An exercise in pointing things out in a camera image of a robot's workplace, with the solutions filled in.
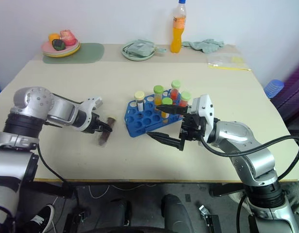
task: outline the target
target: test tube cap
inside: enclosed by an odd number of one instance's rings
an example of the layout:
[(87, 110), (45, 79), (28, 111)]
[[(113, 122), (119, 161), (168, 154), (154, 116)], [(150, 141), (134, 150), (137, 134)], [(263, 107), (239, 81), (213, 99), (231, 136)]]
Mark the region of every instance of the test tube cap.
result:
[(143, 91), (137, 91), (134, 94), (134, 98), (136, 100), (144, 100), (144, 97), (145, 97), (145, 93)]
[(191, 94), (188, 91), (181, 92), (181, 100), (189, 101), (191, 98)]
[(171, 87), (179, 89), (181, 87), (181, 82), (179, 80), (173, 80), (171, 83)]
[(154, 93), (155, 94), (162, 94), (164, 92), (164, 87), (163, 86), (160, 86), (160, 85), (157, 85), (154, 87)]
[(172, 103), (173, 103), (173, 100), (169, 97), (165, 97), (162, 100), (162, 104), (172, 104)]

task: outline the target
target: table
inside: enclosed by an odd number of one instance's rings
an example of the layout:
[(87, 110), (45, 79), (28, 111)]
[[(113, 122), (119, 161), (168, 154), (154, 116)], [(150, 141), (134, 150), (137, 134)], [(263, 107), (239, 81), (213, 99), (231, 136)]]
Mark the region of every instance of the table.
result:
[[(197, 142), (186, 142), (184, 151), (178, 151), (146, 134), (129, 136), (124, 115), (134, 92), (151, 94), (153, 86), (160, 84), (167, 89), (172, 80), (179, 79), (181, 91), (188, 90), (193, 97), (209, 94), (215, 117), (247, 124), (260, 143), (288, 134), (252, 72), (210, 68), (205, 54), (190, 48), (183, 48), (179, 54), (167, 52), (144, 62), (132, 62), (120, 54), (120, 46), (105, 45), (103, 58), (92, 64), (49, 65), (42, 62), (41, 55), (34, 57), (0, 94), (0, 131), (13, 106), (13, 95), (22, 87), (43, 86), (75, 101), (100, 95), (103, 106), (97, 113), (101, 120), (109, 116), (117, 119), (105, 147), (98, 145), (100, 133), (43, 127), (42, 154), (64, 178), (74, 182), (239, 182), (228, 158), (211, 154)], [(227, 46), (222, 51), (227, 50), (235, 48)], [(157, 131), (178, 137), (180, 126), (177, 122)], [(269, 149), (280, 175), (298, 147), (287, 140)], [(57, 181), (41, 161), (38, 164), (35, 181)], [(299, 162), (285, 180), (299, 181)]]

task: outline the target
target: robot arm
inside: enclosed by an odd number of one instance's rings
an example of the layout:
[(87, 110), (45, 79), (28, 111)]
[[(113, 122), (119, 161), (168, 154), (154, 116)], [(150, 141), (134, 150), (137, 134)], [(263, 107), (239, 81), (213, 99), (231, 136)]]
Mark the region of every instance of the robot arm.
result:
[(43, 87), (23, 88), (15, 93), (14, 107), (0, 132), (0, 224), (12, 224), (20, 185), (34, 179), (38, 156), (30, 150), (36, 149), (43, 124), (48, 120), (84, 133), (111, 132), (92, 112), (101, 105), (101, 97), (78, 103)]
[[(225, 153), (247, 151), (260, 145), (251, 129), (243, 123), (225, 122), (214, 118), (214, 108), (208, 95), (195, 98), (191, 106), (157, 107), (163, 112), (183, 115), (180, 140), (167, 134), (150, 132), (155, 140), (183, 150), (185, 140), (209, 143)], [(233, 156), (231, 162), (244, 184), (253, 223), (258, 232), (299, 233), (290, 204), (284, 196), (274, 168), (275, 160), (268, 149), (244, 156)]]

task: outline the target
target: blue test tube rack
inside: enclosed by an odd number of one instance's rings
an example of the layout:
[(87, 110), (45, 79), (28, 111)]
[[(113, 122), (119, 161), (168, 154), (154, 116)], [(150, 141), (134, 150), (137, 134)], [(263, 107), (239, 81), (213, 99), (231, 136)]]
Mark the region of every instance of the blue test tube rack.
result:
[[(171, 89), (163, 92), (163, 98), (170, 97)], [(178, 105), (180, 102), (181, 95), (178, 95), (175, 104)], [(161, 117), (161, 111), (155, 111), (154, 105), (154, 94), (145, 96), (144, 98), (144, 111), (139, 112), (136, 106), (135, 100), (130, 101), (127, 105), (125, 114), (125, 122), (130, 137), (137, 137), (146, 132), (156, 130), (163, 126), (172, 124), (178, 120), (182, 120), (182, 116), (179, 114), (170, 114), (168, 117), (168, 123), (163, 123)]]

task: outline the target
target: shoe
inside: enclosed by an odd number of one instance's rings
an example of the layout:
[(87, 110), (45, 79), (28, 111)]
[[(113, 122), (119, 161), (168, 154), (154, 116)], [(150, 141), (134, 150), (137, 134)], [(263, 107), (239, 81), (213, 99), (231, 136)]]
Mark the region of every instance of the shoe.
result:
[(23, 228), (25, 232), (45, 233), (51, 225), (53, 216), (54, 207), (52, 205), (46, 205), (29, 222), (24, 224)]

